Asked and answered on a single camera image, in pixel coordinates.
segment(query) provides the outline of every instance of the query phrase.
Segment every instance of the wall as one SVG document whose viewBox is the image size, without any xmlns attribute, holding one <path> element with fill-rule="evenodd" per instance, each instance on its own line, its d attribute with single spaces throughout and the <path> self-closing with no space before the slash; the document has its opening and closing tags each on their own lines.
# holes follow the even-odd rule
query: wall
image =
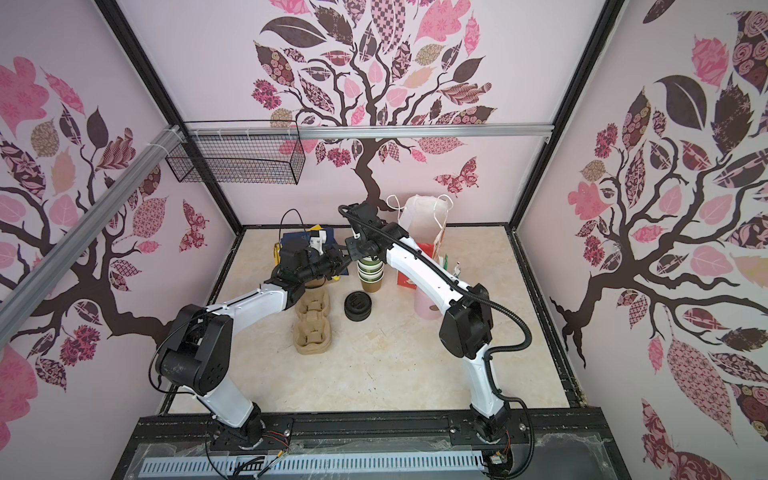
<svg viewBox="0 0 768 480">
<path fill-rule="evenodd" d="M 185 120 L 297 117 L 301 128 L 311 128 L 465 119 L 549 123 L 602 3 L 259 0 L 216 8 L 201 1 L 121 7 Z M 177 47 L 179 38 L 185 48 Z M 378 60 L 370 55 L 377 46 Z M 310 222 L 345 223 L 339 204 L 367 198 L 387 210 L 388 195 L 405 201 L 416 193 L 450 194 L 452 221 L 508 221 L 540 142 L 307 141 L 298 186 L 222 187 L 244 223 L 278 223 L 289 207 Z M 386 157 L 379 156 L 382 148 Z M 253 206 L 275 198 L 284 207 Z"/>
<path fill-rule="evenodd" d="M 6 5 L 0 31 L 5 297 L 165 122 L 91 2 Z M 111 475 L 157 411 L 146 375 L 165 325 L 206 300 L 232 240 L 163 162 L 0 351 L 0 476 Z"/>
<path fill-rule="evenodd" d="M 633 478 L 765 477 L 765 10 L 630 3 L 521 226 Z"/>
</svg>

